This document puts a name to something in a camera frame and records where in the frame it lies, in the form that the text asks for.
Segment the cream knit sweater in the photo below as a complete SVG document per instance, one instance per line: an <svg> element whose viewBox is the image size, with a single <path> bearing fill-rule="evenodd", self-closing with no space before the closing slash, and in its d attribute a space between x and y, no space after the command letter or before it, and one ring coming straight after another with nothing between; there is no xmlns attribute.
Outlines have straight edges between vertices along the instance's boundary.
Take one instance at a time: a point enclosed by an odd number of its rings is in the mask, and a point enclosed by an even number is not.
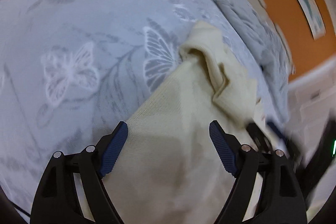
<svg viewBox="0 0 336 224"><path fill-rule="evenodd" d="M119 121L127 141L104 186L125 223L213 223L233 178L209 136L218 120L243 143L248 119L278 118L260 68L227 22L188 24L182 36L150 20L135 42L98 38L99 135Z"/></svg>

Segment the grey crumpled duvet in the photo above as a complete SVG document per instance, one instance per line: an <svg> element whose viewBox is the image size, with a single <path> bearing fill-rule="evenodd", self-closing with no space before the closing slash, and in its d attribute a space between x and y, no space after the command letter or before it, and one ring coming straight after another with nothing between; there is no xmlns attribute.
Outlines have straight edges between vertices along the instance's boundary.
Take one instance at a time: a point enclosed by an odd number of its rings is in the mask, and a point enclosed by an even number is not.
<svg viewBox="0 0 336 224"><path fill-rule="evenodd" d="M269 25L248 0L213 0L264 71L278 68L289 76L295 71L286 40Z"/></svg>

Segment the blue butterfly bed sheet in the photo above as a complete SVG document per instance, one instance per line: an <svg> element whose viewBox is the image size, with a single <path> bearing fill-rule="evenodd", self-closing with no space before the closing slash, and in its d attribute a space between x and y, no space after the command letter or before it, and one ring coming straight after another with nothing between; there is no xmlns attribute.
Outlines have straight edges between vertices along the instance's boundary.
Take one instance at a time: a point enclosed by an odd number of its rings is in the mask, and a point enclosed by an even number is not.
<svg viewBox="0 0 336 224"><path fill-rule="evenodd" d="M1 0L1 188L30 217L54 152L80 153L120 122L97 133L95 41L135 42L150 20L176 36L200 21L229 23L213 0ZM284 122L288 76L256 64Z"/></svg>

